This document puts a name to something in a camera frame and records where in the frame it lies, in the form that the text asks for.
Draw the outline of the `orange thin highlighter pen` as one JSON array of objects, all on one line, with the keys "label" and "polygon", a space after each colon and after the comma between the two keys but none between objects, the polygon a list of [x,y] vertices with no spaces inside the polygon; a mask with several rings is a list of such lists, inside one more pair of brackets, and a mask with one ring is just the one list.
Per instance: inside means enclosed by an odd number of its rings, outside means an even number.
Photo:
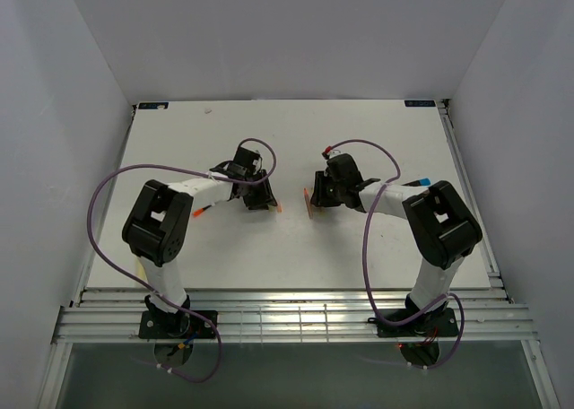
[{"label": "orange thin highlighter pen", "polygon": [[304,200],[305,200],[305,205],[307,208],[307,213],[308,213],[308,217],[310,220],[313,219],[314,216],[314,212],[313,212],[313,205],[311,203],[311,194],[309,193],[308,189],[306,187],[303,188],[303,195],[304,195]]}]

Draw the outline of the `black marker orange cap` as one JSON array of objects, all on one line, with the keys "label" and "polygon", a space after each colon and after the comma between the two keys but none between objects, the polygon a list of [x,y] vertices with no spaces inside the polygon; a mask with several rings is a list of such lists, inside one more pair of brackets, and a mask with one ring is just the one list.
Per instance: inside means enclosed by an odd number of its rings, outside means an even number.
[{"label": "black marker orange cap", "polygon": [[198,209],[198,210],[192,212],[192,216],[193,216],[193,217],[197,217],[197,216],[203,214],[204,212],[206,212],[207,210],[209,210],[209,209],[211,209],[211,208],[213,208],[213,207],[214,207],[214,205],[210,204],[210,205],[208,205],[208,206],[206,206],[206,207],[203,207],[203,208],[201,208],[201,209]]}]

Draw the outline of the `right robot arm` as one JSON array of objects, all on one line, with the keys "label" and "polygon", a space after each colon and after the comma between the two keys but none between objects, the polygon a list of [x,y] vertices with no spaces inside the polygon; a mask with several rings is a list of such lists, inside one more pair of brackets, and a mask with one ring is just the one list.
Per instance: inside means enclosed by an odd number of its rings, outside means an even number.
[{"label": "right robot arm", "polygon": [[[315,174],[309,203],[318,208],[344,205],[366,213],[362,236],[361,266],[375,321],[386,327],[407,327],[427,334],[438,323],[452,296],[449,292],[458,268],[483,239],[483,232],[461,196],[449,182],[396,184],[393,179],[364,178],[348,153],[323,153],[326,169]],[[404,308],[384,315],[372,294],[368,245],[372,217],[380,213],[407,221],[421,265]]]}]

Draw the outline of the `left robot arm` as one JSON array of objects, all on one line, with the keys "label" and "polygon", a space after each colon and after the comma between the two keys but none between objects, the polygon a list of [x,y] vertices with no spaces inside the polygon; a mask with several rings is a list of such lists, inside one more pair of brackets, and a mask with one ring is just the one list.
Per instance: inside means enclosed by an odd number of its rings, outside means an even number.
[{"label": "left robot arm", "polygon": [[240,146],[231,161],[210,169],[205,178],[169,184],[147,181],[127,217],[122,239],[138,259],[146,283],[151,321],[170,336],[190,326],[190,300],[181,281],[177,256],[193,215],[219,203],[240,198],[249,210],[276,207],[263,158]]}]

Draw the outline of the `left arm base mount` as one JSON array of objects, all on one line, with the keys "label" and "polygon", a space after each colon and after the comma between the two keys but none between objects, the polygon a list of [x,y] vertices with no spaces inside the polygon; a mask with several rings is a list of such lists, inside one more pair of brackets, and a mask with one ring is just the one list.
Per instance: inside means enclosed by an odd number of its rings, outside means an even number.
[{"label": "left arm base mount", "polygon": [[181,312],[164,314],[146,310],[142,314],[137,336],[146,340],[214,339],[215,332],[205,319]]}]

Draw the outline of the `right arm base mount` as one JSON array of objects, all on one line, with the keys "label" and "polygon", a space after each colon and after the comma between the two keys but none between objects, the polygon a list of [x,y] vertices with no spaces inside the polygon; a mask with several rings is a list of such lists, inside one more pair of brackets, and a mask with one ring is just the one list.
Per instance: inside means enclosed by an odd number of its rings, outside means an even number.
[{"label": "right arm base mount", "polygon": [[423,313],[420,317],[405,323],[413,314],[408,309],[382,309],[385,321],[377,317],[367,320],[376,327],[378,337],[457,337],[459,327],[455,312],[451,308],[439,308]]}]

